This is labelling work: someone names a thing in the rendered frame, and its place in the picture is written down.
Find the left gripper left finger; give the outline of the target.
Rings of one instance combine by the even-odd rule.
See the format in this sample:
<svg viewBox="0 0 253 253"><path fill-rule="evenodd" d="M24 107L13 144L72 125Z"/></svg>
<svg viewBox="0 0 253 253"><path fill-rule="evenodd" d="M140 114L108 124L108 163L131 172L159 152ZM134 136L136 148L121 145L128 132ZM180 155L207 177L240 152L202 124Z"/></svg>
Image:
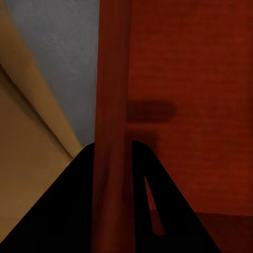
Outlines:
<svg viewBox="0 0 253 253"><path fill-rule="evenodd" d="M0 253L90 253L94 143L87 145L0 244Z"/></svg>

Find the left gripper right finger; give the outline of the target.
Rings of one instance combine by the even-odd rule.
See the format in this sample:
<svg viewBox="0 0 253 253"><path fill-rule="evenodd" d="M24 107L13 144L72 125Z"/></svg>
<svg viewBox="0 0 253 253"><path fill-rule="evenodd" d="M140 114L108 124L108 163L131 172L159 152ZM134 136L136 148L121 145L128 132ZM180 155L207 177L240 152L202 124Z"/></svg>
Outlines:
<svg viewBox="0 0 253 253"><path fill-rule="evenodd" d="M221 253L152 149L133 141L136 253ZM152 230L148 184L165 235Z"/></svg>

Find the storage box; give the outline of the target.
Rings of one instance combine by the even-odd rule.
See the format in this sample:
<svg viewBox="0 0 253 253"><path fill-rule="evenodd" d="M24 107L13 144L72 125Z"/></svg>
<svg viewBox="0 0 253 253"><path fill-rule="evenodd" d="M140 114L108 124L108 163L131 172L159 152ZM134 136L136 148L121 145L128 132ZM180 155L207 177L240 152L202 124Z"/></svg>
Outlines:
<svg viewBox="0 0 253 253"><path fill-rule="evenodd" d="M134 140L221 253L253 253L253 0L99 0L90 253L136 253Z"/></svg>

